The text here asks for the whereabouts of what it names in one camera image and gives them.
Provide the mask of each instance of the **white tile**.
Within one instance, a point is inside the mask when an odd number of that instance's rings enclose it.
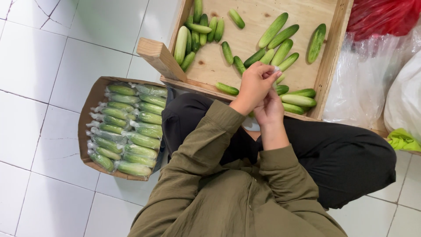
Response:
[[[79,114],[49,106],[32,171],[95,191],[99,172],[80,160]]]
[[[31,169],[47,105],[0,91],[0,161]]]
[[[143,58],[133,55],[127,78],[163,84],[159,80],[160,77],[161,73],[159,73],[153,66],[146,62]]]
[[[396,182],[382,190],[369,194],[369,196],[377,197],[389,202],[397,202],[402,189],[403,180],[405,179],[406,171],[408,170],[409,161],[411,160],[411,153],[406,151],[396,151],[396,156]]]
[[[94,192],[31,173],[18,237],[83,237]]]
[[[349,237],[386,237],[395,210],[396,204],[363,196],[328,214]]]
[[[0,19],[0,39],[1,39],[1,34],[3,32],[3,28],[4,28],[4,24],[6,23],[5,20],[1,20]]]
[[[76,9],[70,37],[132,53],[148,0],[84,0]]]
[[[419,237],[421,235],[421,211],[398,205],[387,237]]]
[[[4,234],[2,232],[0,232],[0,237],[13,237],[12,235],[9,234]]]
[[[0,89],[48,102],[66,37],[6,22],[0,40]]]
[[[421,156],[412,155],[399,204],[421,210]]]
[[[133,54],[137,55],[136,48],[140,37],[163,42],[167,47],[170,45],[180,5],[181,0],[149,1]]]
[[[132,55],[69,38],[50,104],[80,113],[101,76],[125,78]]]
[[[60,0],[42,30],[68,36],[79,0]]]
[[[15,234],[29,174],[28,170],[0,162],[0,232]]]
[[[46,3],[46,1],[42,2],[42,6],[45,8],[44,11],[52,11],[52,5],[57,4],[58,0],[51,0],[50,4]],[[38,7],[35,0],[14,0],[10,6],[7,20],[40,29],[48,19],[47,12],[44,11]]]
[[[0,1],[0,19],[5,19],[7,17],[7,13],[9,12],[10,4],[12,0],[1,0]]]
[[[151,175],[146,182],[126,180],[101,173],[96,191],[144,206],[158,182],[158,177],[159,171]]]
[[[95,193],[85,237],[126,237],[134,217],[141,209],[142,206]]]

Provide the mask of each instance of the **leg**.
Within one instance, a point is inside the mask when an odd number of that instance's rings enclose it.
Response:
[[[370,130],[292,118],[285,118],[285,129],[325,208],[341,208],[396,181],[395,151]]]
[[[199,94],[185,93],[176,97],[162,111],[163,137],[170,155],[178,150],[187,135],[196,129],[212,103],[212,100]],[[231,138],[220,164],[245,157],[253,162],[257,159],[257,153],[257,143],[240,127]]]

